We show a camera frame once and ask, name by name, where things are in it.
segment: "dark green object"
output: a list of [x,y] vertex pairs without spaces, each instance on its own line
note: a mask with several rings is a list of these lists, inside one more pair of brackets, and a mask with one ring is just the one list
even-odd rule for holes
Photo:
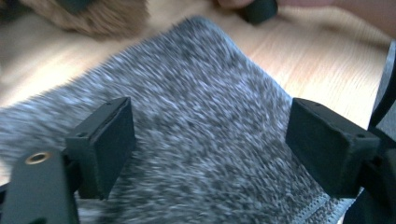
[[361,165],[375,157],[380,139],[324,105],[294,98],[286,143],[326,193],[356,198]]
[[83,199],[108,197],[135,146],[131,100],[123,97],[102,105],[66,136],[66,153],[77,161]]
[[94,0],[56,0],[56,2],[71,14],[83,11]]
[[273,18],[277,14],[276,0],[255,0],[244,8],[246,20],[259,24]]
[[43,148],[20,158],[7,185],[1,223],[78,223],[76,203],[66,180],[59,150]]

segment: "brown plush toy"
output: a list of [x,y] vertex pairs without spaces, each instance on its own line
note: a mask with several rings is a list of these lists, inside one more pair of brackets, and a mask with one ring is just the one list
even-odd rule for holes
[[20,1],[65,30],[95,37],[136,35],[149,16],[146,0],[94,0],[78,13],[61,7],[59,0]]

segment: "light wood tabletop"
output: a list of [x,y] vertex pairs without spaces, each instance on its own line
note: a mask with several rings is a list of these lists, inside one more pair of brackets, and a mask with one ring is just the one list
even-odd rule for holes
[[0,106],[62,85],[142,39],[203,15],[291,96],[322,103],[366,127],[390,38],[335,8],[281,8],[260,25],[209,0],[151,0],[142,34],[95,40],[62,31],[34,13],[0,27]]

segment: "towel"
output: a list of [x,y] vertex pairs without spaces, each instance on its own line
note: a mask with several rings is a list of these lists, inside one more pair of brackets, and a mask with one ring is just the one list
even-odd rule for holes
[[202,17],[2,108],[3,175],[30,150],[63,150],[68,132],[122,96],[136,150],[108,200],[77,196],[82,223],[336,223],[352,203],[331,199],[286,145],[291,96]]

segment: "wooden table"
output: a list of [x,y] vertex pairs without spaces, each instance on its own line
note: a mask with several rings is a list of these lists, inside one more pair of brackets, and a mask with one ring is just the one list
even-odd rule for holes
[[203,15],[291,96],[325,104],[367,127],[390,38],[364,21],[334,8],[281,8],[274,19],[252,26],[208,0],[152,0],[148,8],[145,31],[119,41],[67,33],[33,13],[3,25],[0,106],[62,85],[127,46]]

